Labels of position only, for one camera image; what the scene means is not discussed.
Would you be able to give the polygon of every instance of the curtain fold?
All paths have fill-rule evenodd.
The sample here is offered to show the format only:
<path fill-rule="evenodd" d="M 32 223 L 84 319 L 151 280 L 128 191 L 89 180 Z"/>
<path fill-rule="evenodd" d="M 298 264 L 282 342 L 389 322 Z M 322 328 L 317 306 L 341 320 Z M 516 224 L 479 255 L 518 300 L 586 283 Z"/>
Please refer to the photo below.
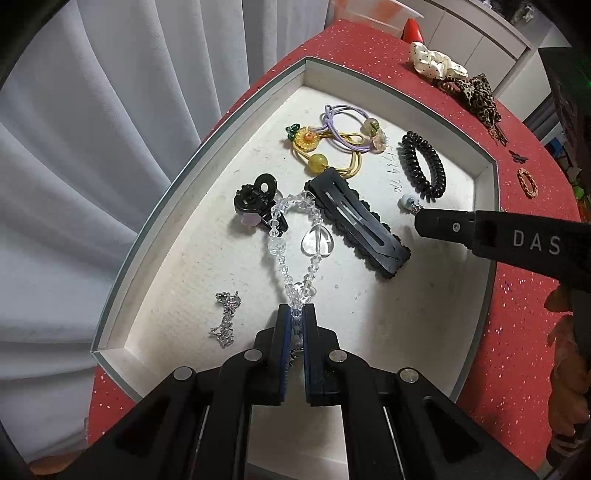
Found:
<path fill-rule="evenodd" d="M 328 0 L 70 0 L 0 90 L 0 419 L 26 460 L 80 447 L 90 341 L 148 215 Z"/>

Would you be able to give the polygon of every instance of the clear heart bead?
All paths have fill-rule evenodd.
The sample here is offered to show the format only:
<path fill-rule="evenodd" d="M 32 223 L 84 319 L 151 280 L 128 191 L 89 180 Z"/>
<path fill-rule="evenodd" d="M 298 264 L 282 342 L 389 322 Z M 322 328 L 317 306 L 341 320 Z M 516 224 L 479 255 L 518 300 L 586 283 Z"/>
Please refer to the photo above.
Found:
<path fill-rule="evenodd" d="M 324 225 L 314 225 L 301 240 L 301 249 L 310 256 L 320 254 L 328 257 L 334 247 L 335 241 Z"/>

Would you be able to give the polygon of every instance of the clear plastic container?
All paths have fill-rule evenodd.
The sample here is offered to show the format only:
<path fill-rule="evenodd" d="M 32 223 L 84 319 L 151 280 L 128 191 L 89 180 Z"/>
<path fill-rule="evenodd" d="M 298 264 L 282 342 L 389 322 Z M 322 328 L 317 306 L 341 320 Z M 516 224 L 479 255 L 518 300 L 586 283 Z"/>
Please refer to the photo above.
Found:
<path fill-rule="evenodd" d="M 344 18 L 366 24 L 397 38 L 402 36 L 402 30 L 409 18 L 423 18 L 419 12 L 396 0 L 331 0 L 331 2 L 335 21 Z"/>

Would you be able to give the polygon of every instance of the red object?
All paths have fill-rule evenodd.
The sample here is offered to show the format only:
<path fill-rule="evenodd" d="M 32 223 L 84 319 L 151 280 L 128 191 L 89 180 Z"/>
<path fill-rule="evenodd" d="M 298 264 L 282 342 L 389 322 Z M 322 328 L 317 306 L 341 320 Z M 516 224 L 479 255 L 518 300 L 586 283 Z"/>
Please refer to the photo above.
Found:
<path fill-rule="evenodd" d="M 419 28 L 418 23 L 414 18 L 409 18 L 407 22 L 404 24 L 404 30 L 402 31 L 401 39 L 406 43 L 412 43 L 414 41 L 425 43 L 425 41 L 423 40 L 423 34 L 421 33 L 421 29 Z"/>
<path fill-rule="evenodd" d="M 363 48 L 352 48 L 359 45 Z M 504 211 L 579 221 L 569 182 L 519 119 L 497 103 L 502 115 L 501 126 L 511 149 L 530 159 L 528 170 L 540 190 L 533 200 L 527 199 L 521 190 L 517 180 L 519 166 L 513 162 L 507 148 L 497 144 L 478 119 L 453 98 L 414 74 L 408 65 L 408 44 L 366 25 L 340 20 L 308 40 L 240 97 L 218 125 L 266 82 L 305 56 L 320 57 L 384 82 L 439 113 L 471 137 L 496 160 L 499 202 Z M 546 295 L 556 286 L 557 282 L 541 275 L 497 265 L 487 323 L 457 402 L 472 419 L 533 469 L 542 461 L 550 439 L 547 402 L 553 350 L 547 347 L 546 336 L 560 314 L 544 310 L 543 305 Z M 89 417 L 91 442 L 132 405 L 100 368 L 95 391 Z"/>

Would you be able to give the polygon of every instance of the black claw clip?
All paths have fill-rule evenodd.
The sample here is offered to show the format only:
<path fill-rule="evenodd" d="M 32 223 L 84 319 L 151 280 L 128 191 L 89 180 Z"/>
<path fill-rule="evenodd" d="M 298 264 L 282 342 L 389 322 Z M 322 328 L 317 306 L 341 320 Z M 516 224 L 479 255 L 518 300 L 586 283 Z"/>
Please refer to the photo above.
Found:
<path fill-rule="evenodd" d="M 306 182 L 306 190 L 316 197 L 316 206 L 355 248 L 385 278 L 392 278 L 410 258 L 408 247 L 390 232 L 369 203 L 359 200 L 359 193 L 351 190 L 334 168 L 327 168 L 314 180 Z"/>
<path fill-rule="evenodd" d="M 262 186 L 266 185 L 267 189 L 263 191 Z M 259 175 L 254 185 L 243 185 L 240 190 L 236 191 L 234 197 L 234 207 L 236 212 L 241 216 L 243 221 L 246 219 L 244 214 L 257 214 L 261 217 L 260 223 L 265 225 L 267 229 L 271 229 L 269 222 L 271 221 L 271 207 L 275 205 L 275 193 L 277 192 L 277 181 L 270 173 L 263 173 Z M 288 226 L 283 214 L 277 217 L 279 225 L 279 236 L 287 231 Z M 256 217 L 254 219 L 249 216 L 248 221 L 244 222 L 248 225 L 256 225 Z"/>

